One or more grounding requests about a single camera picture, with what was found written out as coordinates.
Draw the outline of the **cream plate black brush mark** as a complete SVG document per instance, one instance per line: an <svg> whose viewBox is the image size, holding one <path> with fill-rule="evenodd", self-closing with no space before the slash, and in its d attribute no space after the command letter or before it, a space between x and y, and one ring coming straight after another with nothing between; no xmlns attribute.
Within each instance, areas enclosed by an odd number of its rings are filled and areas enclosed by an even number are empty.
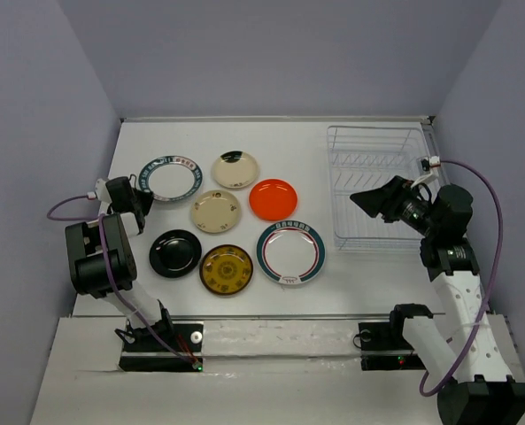
<svg viewBox="0 0 525 425"><path fill-rule="evenodd" d="M259 177L257 160L245 151L228 151L216 158L212 178L223 188L243 189Z"/></svg>

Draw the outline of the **brown yellow patterned plate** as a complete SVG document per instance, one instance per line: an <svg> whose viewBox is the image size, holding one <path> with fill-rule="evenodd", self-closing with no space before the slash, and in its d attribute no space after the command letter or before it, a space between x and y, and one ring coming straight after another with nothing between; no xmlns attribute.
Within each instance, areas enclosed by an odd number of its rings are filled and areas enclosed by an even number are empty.
<svg viewBox="0 0 525 425"><path fill-rule="evenodd" d="M245 249L233 244L212 248L199 265L201 283L209 292L220 297L231 297L244 291L252 276L251 256Z"/></svg>

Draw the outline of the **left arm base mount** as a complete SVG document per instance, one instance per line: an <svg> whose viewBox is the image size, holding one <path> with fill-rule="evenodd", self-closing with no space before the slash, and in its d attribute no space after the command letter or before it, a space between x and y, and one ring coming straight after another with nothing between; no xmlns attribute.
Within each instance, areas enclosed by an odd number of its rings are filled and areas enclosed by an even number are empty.
<svg viewBox="0 0 525 425"><path fill-rule="evenodd" d="M159 331L159 337L177 352L174 354L145 328L141 336L135 336L129 324L117 328L115 334L121 341L119 368L124 372L202 373L204 333L201 321L177 321L174 332Z"/></svg>

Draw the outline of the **orange plate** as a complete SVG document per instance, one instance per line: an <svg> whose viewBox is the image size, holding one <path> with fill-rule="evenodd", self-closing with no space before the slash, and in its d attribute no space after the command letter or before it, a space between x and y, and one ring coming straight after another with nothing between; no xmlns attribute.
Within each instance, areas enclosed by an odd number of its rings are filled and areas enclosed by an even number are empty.
<svg viewBox="0 0 525 425"><path fill-rule="evenodd" d="M265 179L255 184L249 195L252 212L260 219L278 221L288 219L297 209L295 189L281 179Z"/></svg>

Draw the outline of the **cream plate small motifs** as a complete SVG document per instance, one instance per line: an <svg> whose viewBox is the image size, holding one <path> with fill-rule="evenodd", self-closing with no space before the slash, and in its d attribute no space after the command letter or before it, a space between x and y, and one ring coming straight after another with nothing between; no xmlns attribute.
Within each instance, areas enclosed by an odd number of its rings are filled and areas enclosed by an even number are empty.
<svg viewBox="0 0 525 425"><path fill-rule="evenodd" d="M234 227L240 220L239 200L226 190L209 190L200 195L191 207L191 220L209 234L219 234Z"/></svg>

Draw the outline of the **white plate teal red rim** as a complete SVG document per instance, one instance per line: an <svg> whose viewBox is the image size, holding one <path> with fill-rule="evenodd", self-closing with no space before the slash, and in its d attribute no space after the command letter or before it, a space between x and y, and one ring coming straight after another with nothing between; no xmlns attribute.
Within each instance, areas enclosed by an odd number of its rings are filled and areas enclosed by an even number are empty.
<svg viewBox="0 0 525 425"><path fill-rule="evenodd" d="M256 242L256 259L272 282L297 287L323 269L326 247L320 234L298 220L282 220L266 228Z"/></svg>

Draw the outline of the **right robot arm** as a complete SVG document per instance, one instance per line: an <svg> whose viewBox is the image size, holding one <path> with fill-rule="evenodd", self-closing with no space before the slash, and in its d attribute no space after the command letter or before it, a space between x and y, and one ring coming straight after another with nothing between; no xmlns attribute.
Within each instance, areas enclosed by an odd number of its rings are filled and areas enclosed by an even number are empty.
<svg viewBox="0 0 525 425"><path fill-rule="evenodd" d="M379 189L361 191L351 201L369 217L402 221L421 234L421 262L452 328L445 337L433 313L419 304L395 305L386 326L388 340L410 345L423 363L443 424L516 424L525 414L525 382L503 360L486 308L480 267L466 238L473 198L460 186L444 185L435 198L425 184L396 176Z"/></svg>

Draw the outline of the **white plate dark green rim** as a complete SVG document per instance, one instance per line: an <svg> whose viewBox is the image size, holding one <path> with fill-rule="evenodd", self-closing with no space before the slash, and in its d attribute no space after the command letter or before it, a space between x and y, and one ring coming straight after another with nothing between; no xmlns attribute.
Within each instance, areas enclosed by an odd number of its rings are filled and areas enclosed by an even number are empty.
<svg viewBox="0 0 525 425"><path fill-rule="evenodd" d="M163 203L175 203L192 197L203 184L203 172L192 159L171 155L153 159L137 177L139 189Z"/></svg>

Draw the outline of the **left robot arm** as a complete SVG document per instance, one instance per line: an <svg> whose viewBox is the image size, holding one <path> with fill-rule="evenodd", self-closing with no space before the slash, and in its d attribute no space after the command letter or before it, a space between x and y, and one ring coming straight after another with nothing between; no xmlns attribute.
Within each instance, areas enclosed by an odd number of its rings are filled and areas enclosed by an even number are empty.
<svg viewBox="0 0 525 425"><path fill-rule="evenodd" d="M140 235L153 195L137 189L129 177L98 180L87 195L107 205L95 219L78 219L65 229L66 253L73 288L115 307L126 319L115 334L129 346L157 350L170 347L176 336L169 312L137 282L137 266L129 237Z"/></svg>

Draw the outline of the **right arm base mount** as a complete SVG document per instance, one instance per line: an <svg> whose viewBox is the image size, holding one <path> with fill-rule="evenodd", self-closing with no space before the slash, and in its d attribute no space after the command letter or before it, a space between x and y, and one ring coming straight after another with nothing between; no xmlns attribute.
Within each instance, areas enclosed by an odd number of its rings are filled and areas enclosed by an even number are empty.
<svg viewBox="0 0 525 425"><path fill-rule="evenodd" d="M352 342L360 351L360 365L365 372L425 369L412 346L393 337L387 321L360 322Z"/></svg>

